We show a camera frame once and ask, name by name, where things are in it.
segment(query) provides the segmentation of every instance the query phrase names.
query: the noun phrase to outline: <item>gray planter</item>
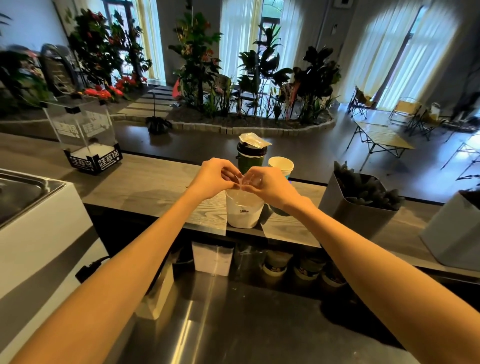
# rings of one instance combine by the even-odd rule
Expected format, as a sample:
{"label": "gray planter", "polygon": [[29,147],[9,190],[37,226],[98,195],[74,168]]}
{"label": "gray planter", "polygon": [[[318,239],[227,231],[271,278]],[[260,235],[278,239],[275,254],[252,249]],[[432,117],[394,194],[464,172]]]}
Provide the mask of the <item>gray planter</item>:
{"label": "gray planter", "polygon": [[443,265],[480,271],[480,210],[458,192],[433,216],[420,238]]}
{"label": "gray planter", "polygon": [[371,239],[378,233],[397,213],[397,211],[348,202],[343,197],[334,173],[328,181],[328,187],[318,208],[367,239]]}

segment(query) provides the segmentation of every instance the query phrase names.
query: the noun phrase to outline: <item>succulent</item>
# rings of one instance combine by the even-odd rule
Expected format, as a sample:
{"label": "succulent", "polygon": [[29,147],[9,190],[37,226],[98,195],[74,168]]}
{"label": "succulent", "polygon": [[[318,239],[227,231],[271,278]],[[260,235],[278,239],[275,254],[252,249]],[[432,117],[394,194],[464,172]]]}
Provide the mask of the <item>succulent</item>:
{"label": "succulent", "polygon": [[347,161],[343,165],[335,161],[334,174],[343,197],[350,203],[397,211],[405,201],[397,189],[385,191],[379,179],[349,170]]}

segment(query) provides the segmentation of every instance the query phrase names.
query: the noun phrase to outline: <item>green cup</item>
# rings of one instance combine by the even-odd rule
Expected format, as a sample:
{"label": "green cup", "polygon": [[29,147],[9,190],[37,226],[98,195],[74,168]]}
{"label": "green cup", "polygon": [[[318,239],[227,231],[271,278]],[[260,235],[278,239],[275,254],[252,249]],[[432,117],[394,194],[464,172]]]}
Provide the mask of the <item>green cup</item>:
{"label": "green cup", "polygon": [[245,174],[250,167],[261,167],[263,165],[267,147],[255,148],[247,143],[238,143],[237,151],[240,173]]}

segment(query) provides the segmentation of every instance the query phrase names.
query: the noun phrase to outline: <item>black cup lid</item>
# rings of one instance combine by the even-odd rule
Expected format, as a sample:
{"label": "black cup lid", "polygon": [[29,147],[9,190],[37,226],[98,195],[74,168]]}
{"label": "black cup lid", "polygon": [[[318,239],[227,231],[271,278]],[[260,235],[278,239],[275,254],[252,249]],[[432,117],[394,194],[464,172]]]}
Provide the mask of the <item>black cup lid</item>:
{"label": "black cup lid", "polygon": [[245,154],[247,156],[251,156],[251,157],[261,157],[261,156],[264,156],[265,154],[267,154],[267,148],[266,146],[264,146],[263,148],[254,148],[252,146],[250,146],[248,143],[238,143],[237,144],[237,150],[242,153],[242,154]]}

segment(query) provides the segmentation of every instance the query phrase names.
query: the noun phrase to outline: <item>stainless steel counter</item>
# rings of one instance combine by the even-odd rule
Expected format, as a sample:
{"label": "stainless steel counter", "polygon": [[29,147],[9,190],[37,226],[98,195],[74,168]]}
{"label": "stainless steel counter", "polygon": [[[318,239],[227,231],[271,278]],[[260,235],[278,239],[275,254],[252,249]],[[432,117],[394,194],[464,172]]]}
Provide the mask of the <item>stainless steel counter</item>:
{"label": "stainless steel counter", "polygon": [[137,319],[119,363],[417,363],[322,312],[319,300],[185,272],[157,321]]}

